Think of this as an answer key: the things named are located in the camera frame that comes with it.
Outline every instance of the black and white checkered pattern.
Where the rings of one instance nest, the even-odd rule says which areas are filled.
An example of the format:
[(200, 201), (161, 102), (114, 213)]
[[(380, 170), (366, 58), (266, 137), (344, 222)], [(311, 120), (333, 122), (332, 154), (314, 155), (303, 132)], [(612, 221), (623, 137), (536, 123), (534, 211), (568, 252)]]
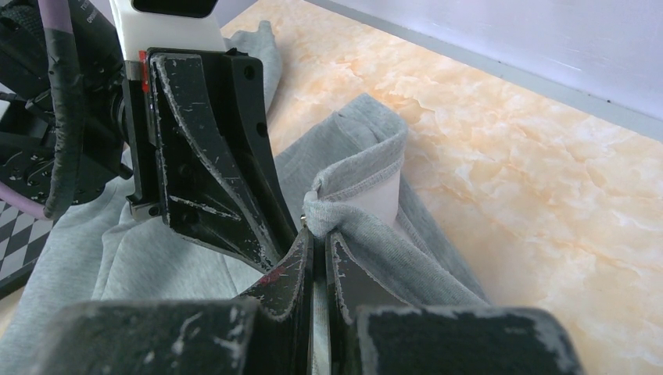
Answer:
[(0, 201), (0, 298), (25, 284), (52, 228)]

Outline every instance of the red marking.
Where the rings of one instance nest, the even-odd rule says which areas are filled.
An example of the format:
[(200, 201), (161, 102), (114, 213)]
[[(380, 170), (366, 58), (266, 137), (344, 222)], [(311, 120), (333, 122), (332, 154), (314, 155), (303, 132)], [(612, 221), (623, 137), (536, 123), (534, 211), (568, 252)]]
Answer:
[(267, 275), (261, 277), (260, 280), (258, 280), (258, 283), (260, 283), (260, 285), (268, 285), (268, 284), (271, 284), (271, 283), (275, 282), (276, 280), (278, 280), (278, 278), (279, 278), (284, 272), (285, 272), (285, 267), (283, 267), (283, 266), (278, 266), (278, 267), (276, 267), (274, 270), (272, 270), (271, 272), (269, 272)]
[(141, 59), (141, 68), (142, 68), (142, 83), (143, 83), (143, 92), (146, 94), (149, 92), (148, 85), (148, 67), (147, 67), (147, 52), (138, 51), (138, 57)]

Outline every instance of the black mechanical bracket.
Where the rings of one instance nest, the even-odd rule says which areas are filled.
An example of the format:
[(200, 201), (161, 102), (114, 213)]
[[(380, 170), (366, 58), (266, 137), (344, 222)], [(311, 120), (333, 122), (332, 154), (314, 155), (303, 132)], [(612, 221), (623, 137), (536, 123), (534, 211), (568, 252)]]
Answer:
[(332, 374), (580, 374), (564, 328), (538, 309), (413, 307), (326, 241)]
[(191, 241), (272, 270), (295, 226), (267, 137), (262, 63), (235, 50), (157, 49), (148, 61), (164, 222)]

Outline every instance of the wall baseboard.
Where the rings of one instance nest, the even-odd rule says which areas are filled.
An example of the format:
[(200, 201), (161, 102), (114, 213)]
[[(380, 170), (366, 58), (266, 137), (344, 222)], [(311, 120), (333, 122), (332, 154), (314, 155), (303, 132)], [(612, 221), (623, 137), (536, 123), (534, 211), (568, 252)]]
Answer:
[(640, 112), (627, 109), (615, 103), (605, 101), (562, 84), (553, 82), (544, 77), (525, 72), (513, 66), (488, 58), (484, 55), (468, 51), (462, 47), (451, 45), (445, 41), (437, 40), (417, 31), (409, 30), (378, 17), (359, 12), (355, 9), (340, 5), (331, 0), (307, 0), (334, 13), (341, 14), (350, 19), (359, 21), (368, 26), (375, 27), (391, 35), (405, 39), (428, 50), (447, 56), (463, 64), (467, 64), (495, 77), (502, 78), (513, 84), (534, 91), (537, 94), (570, 105), (585, 113), (614, 123), (626, 129), (633, 130), (645, 137), (663, 142), (663, 121)]

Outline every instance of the screw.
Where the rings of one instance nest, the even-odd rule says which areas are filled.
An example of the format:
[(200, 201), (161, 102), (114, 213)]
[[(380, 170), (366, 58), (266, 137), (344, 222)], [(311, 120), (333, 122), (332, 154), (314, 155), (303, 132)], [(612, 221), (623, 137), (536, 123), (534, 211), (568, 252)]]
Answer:
[(247, 80), (252, 80), (256, 76), (256, 71), (253, 69), (252, 66), (247, 66), (244, 68), (244, 77), (246, 77)]
[(260, 135), (262, 138), (269, 137), (269, 132), (267, 131), (266, 123), (258, 123), (256, 125), (256, 130), (258, 131), (258, 135)]

